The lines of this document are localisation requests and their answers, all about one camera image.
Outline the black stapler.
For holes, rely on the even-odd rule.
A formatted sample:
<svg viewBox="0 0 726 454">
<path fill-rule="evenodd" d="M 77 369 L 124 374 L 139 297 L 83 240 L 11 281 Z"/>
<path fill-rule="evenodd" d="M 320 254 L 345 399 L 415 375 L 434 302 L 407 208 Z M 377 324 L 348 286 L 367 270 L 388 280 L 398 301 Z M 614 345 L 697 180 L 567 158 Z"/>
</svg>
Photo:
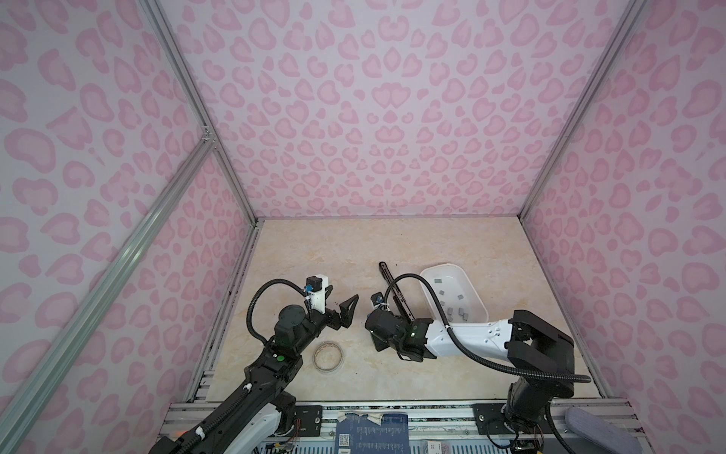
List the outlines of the black stapler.
<svg viewBox="0 0 726 454">
<path fill-rule="evenodd" d="M 408 307 L 406 298 L 404 297 L 404 294 L 402 293 L 398 284 L 394 283 L 395 278 L 391 273 L 388 264 L 385 261 L 381 261 L 378 264 L 378 268 L 386 283 L 391 286 L 391 298 L 395 303 L 395 306 L 397 307 L 400 316 L 406 321 L 412 322 L 414 319 L 412 311 Z"/>
</svg>

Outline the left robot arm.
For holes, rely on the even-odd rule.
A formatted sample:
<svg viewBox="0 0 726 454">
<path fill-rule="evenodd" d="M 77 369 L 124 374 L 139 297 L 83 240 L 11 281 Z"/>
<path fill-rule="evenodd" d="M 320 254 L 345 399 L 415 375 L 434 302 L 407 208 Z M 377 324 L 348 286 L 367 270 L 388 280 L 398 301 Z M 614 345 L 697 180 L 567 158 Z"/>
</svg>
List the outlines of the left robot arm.
<svg viewBox="0 0 726 454">
<path fill-rule="evenodd" d="M 285 306 L 270 338 L 253 326 L 253 312 L 268 289 L 286 286 L 301 298 L 302 304 Z M 253 295 L 246 315 L 248 332 L 262 342 L 260 355 L 244 369 L 244 380 L 211 414 L 177 439 L 160 438 L 152 453 L 252 453 L 266 438 L 294 437 L 296 398 L 285 388 L 304 365 L 304 350 L 323 330 L 349 328 L 359 301 L 353 295 L 334 310 L 327 306 L 333 287 L 325 275 L 306 278 L 300 287 L 275 278 Z"/>
</svg>

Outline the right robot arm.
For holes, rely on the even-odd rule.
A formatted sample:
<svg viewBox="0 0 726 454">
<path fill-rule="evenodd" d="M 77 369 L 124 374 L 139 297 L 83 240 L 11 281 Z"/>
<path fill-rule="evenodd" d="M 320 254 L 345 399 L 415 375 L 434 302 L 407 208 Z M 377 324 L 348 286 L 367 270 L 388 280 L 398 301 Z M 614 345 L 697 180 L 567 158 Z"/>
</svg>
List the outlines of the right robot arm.
<svg viewBox="0 0 726 454">
<path fill-rule="evenodd" d="M 398 283 L 405 279 L 423 285 L 433 304 L 434 319 L 391 311 L 389 299 L 400 292 Z M 374 293 L 371 301 L 365 328 L 377 351 L 391 348 L 402 361 L 414 362 L 463 356 L 487 369 L 515 376 L 495 418 L 513 434 L 538 427 L 553 399 L 571 398 L 577 384 L 592 381 L 576 373 L 574 340 L 529 310 L 514 310 L 505 320 L 456 327 L 437 291 L 419 274 L 391 279 L 387 289 Z"/>
</svg>

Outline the clear tape roll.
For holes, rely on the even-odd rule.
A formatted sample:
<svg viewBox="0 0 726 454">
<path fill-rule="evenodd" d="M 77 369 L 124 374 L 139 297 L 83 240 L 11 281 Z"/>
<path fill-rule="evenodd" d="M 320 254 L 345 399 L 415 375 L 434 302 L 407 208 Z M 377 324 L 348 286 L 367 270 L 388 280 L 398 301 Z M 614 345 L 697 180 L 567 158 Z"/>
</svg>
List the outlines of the clear tape roll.
<svg viewBox="0 0 726 454">
<path fill-rule="evenodd" d="M 343 349 L 336 342 L 321 342 L 313 354 L 313 365 L 323 374 L 338 370 L 343 360 Z"/>
</svg>

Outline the white plastic tray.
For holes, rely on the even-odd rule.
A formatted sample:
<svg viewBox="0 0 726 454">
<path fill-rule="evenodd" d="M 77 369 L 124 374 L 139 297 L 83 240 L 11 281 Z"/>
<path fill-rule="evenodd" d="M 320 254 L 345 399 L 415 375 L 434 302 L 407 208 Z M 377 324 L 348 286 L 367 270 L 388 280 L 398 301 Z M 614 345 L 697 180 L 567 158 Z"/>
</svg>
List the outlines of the white plastic tray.
<svg viewBox="0 0 726 454">
<path fill-rule="evenodd" d="M 447 263 L 429 267 L 420 273 L 435 291 L 440 306 L 446 318 L 452 325 L 454 323 L 488 323 L 489 312 L 478 295 L 467 273 L 458 265 Z M 442 279 L 442 283 L 435 283 L 435 279 Z M 465 322 L 459 316 L 459 309 L 463 308 L 469 313 Z"/>
</svg>

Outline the grey cloth pad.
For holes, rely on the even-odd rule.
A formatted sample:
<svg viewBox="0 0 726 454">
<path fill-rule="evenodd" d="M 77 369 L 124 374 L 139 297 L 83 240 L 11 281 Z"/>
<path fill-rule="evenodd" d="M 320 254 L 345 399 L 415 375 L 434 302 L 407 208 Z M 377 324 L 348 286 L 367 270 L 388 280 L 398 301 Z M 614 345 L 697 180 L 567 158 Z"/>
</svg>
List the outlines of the grey cloth pad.
<svg viewBox="0 0 726 454">
<path fill-rule="evenodd" d="M 577 407 L 565 412 L 565 425 L 576 435 L 588 442 L 617 454 L 641 454 L 639 442 L 625 429 L 590 414 Z"/>
</svg>

